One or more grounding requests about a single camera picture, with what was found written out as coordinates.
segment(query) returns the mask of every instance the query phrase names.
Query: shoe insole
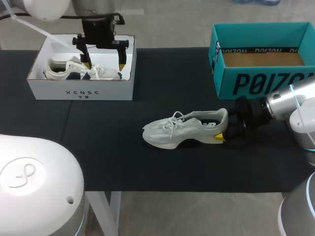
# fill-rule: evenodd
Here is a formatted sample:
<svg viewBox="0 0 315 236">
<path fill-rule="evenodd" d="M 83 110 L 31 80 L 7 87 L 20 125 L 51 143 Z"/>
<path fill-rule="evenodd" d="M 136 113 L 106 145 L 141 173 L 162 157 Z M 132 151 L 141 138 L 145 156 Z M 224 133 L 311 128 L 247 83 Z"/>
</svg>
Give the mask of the shoe insole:
<svg viewBox="0 0 315 236">
<path fill-rule="evenodd" d="M 52 71 L 54 71 L 55 73 L 65 72 L 65 68 L 57 67 L 57 68 L 52 69 Z"/>
<path fill-rule="evenodd" d="M 203 126 L 211 126 L 214 127 L 218 124 L 220 124 L 220 121 L 215 119 L 202 119 L 200 120 Z"/>
</svg>

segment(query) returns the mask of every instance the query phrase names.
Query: shoe tongue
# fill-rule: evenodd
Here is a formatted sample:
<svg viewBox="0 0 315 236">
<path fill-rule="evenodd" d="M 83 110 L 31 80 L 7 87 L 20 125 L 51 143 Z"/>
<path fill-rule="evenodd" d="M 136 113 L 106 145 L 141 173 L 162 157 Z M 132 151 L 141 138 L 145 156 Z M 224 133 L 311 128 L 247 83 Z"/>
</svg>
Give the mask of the shoe tongue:
<svg viewBox="0 0 315 236">
<path fill-rule="evenodd" d="M 196 118 L 191 118 L 191 119 L 189 119 L 188 121 L 191 122 L 191 123 L 197 122 L 197 123 L 199 123 L 200 125 L 202 125 L 201 121 L 198 120 L 198 119 L 196 119 Z"/>
<path fill-rule="evenodd" d="M 82 64 L 81 60 L 80 60 L 80 59 L 78 59 L 77 57 L 72 57 L 69 61 L 72 61 L 72 62 L 76 62 L 76 63 Z"/>
<path fill-rule="evenodd" d="M 73 62 L 73 61 L 67 61 L 67 64 L 65 65 L 65 70 L 68 70 L 71 65 L 74 65 L 75 67 L 79 67 L 80 69 L 87 69 L 85 65 L 83 65 L 81 62 Z"/>
</svg>

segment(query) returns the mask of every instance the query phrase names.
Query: white shoe box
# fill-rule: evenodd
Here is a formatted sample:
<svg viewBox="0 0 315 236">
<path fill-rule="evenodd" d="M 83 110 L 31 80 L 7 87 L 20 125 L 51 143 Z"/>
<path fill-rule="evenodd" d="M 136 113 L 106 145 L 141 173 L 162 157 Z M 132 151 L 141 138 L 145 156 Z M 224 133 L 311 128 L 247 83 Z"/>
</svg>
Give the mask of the white shoe box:
<svg viewBox="0 0 315 236">
<path fill-rule="evenodd" d="M 129 40 L 126 50 L 127 62 L 121 71 L 121 80 L 47 80 L 44 65 L 48 58 L 66 61 L 73 56 L 80 58 L 81 51 L 72 45 L 76 34 L 57 34 L 69 47 L 46 38 L 33 64 L 27 81 L 37 100 L 132 100 L 134 73 L 136 66 L 136 47 L 134 36 L 116 35 L 115 40 Z M 117 50 L 88 49 L 92 64 L 119 71 Z"/>
</svg>

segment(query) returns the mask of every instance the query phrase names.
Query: shoe sole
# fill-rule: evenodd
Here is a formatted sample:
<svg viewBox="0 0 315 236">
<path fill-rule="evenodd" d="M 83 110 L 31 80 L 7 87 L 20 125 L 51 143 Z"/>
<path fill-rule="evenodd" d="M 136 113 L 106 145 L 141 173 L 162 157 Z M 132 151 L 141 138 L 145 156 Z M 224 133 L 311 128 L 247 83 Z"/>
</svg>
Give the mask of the shoe sole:
<svg viewBox="0 0 315 236">
<path fill-rule="evenodd" d="M 223 141 L 216 140 L 214 137 L 198 137 L 198 138 L 187 138 L 187 139 L 195 139 L 195 140 L 197 140 L 201 143 L 204 143 L 204 144 L 222 144 L 223 143 Z M 177 146 L 179 144 L 181 144 L 183 141 L 185 141 L 187 139 L 181 140 L 179 143 L 172 143 L 172 144 L 155 144 L 155 143 L 149 142 L 147 140 L 145 140 L 145 141 L 148 144 L 155 146 L 157 148 L 173 150 L 173 149 L 177 148 Z"/>
</svg>

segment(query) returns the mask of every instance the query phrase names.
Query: teal shoe box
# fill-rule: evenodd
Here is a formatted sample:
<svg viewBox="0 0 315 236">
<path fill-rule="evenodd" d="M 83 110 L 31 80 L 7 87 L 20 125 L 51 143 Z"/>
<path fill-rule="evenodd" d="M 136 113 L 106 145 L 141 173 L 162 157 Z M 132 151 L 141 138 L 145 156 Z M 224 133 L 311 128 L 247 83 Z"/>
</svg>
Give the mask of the teal shoe box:
<svg viewBox="0 0 315 236">
<path fill-rule="evenodd" d="M 237 66 L 226 65 L 231 56 Z M 240 66 L 253 56 L 255 63 Z M 292 56 L 301 64 L 283 63 Z M 274 64 L 255 66 L 264 57 L 273 57 Z M 309 22 L 214 24 L 209 60 L 220 99 L 263 97 L 314 75 L 315 29 Z"/>
</svg>

